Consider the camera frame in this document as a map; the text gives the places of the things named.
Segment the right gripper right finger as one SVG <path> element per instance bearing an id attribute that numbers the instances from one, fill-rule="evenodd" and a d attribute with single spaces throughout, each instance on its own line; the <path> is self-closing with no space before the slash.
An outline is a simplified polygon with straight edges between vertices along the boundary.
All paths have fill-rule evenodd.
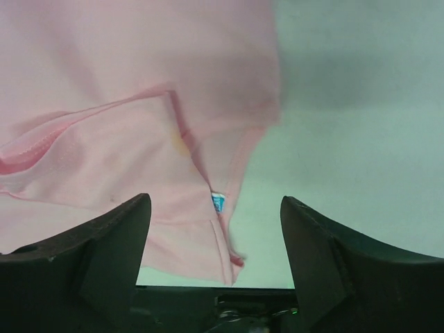
<path id="1" fill-rule="evenodd" d="M 280 220 L 305 331 L 443 331 L 441 258 L 378 241 L 290 196 Z"/>

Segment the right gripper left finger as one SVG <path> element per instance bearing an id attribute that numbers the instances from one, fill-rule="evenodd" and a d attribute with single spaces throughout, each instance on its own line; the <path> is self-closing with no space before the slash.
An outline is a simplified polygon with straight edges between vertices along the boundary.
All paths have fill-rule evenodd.
<path id="1" fill-rule="evenodd" d="M 1 256 L 2 332 L 127 332 L 151 198 Z"/>

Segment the pink t shirt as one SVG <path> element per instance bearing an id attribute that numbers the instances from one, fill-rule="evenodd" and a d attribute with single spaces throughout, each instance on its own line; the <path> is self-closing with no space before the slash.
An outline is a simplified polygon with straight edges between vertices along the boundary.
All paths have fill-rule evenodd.
<path id="1" fill-rule="evenodd" d="M 143 265 L 233 284 L 279 99 L 270 1 L 2 1 L 1 252 L 147 193 Z"/>

